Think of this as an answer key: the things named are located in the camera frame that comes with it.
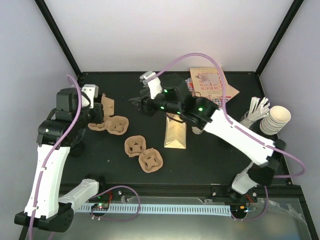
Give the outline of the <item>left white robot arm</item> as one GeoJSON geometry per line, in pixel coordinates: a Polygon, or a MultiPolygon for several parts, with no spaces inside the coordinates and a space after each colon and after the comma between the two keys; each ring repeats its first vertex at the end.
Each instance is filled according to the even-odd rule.
{"type": "Polygon", "coordinates": [[[64,196],[59,196],[62,173],[70,153],[82,150],[81,138],[89,123],[104,119],[103,105],[97,102],[99,88],[86,84],[81,89],[81,106],[75,88],[56,94],[56,107],[38,127],[37,166],[30,198],[14,223],[48,232],[65,232],[74,213],[91,197],[103,199],[108,192],[99,178],[85,178],[64,196]]]}

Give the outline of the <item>kraft paper bag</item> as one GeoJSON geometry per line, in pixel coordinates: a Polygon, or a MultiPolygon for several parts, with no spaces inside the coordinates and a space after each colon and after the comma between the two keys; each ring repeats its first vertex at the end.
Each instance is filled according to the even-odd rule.
{"type": "Polygon", "coordinates": [[[187,124],[177,114],[166,114],[164,147],[172,149],[187,148],[187,124]]]}

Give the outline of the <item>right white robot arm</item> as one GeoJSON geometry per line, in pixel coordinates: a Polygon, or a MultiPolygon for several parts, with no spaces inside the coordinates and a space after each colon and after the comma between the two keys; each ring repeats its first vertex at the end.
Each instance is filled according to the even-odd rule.
{"type": "Polygon", "coordinates": [[[213,101],[193,96],[181,78],[161,81],[153,71],[139,78],[144,89],[139,97],[130,101],[142,114],[153,116],[158,111],[177,114],[184,123],[219,137],[250,159],[249,166],[234,177],[227,189],[230,200],[238,202],[255,186],[272,183],[279,166],[280,151],[286,146],[284,141],[258,135],[225,115],[213,101]]]}

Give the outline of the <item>brown pulp cup carrier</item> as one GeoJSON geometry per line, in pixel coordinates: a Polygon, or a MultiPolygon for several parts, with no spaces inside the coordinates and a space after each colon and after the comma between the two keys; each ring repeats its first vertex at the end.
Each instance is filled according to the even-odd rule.
{"type": "Polygon", "coordinates": [[[128,137],[124,142],[124,150],[130,158],[138,157],[139,165],[145,173],[153,173],[163,167],[160,152],[155,148],[147,148],[146,139],[142,135],[128,137]]]}

